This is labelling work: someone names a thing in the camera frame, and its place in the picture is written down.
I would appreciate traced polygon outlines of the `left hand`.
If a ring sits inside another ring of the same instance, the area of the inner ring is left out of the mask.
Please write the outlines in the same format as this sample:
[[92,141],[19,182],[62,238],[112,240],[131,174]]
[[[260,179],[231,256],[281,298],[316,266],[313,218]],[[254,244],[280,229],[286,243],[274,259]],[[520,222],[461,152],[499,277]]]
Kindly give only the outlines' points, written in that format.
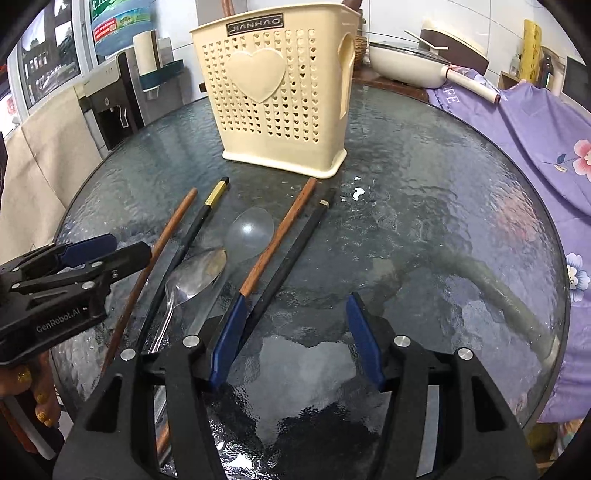
[[35,399],[35,415],[46,427],[57,427],[61,415],[49,353],[43,352],[34,362],[14,368],[1,368],[2,399],[30,392]]

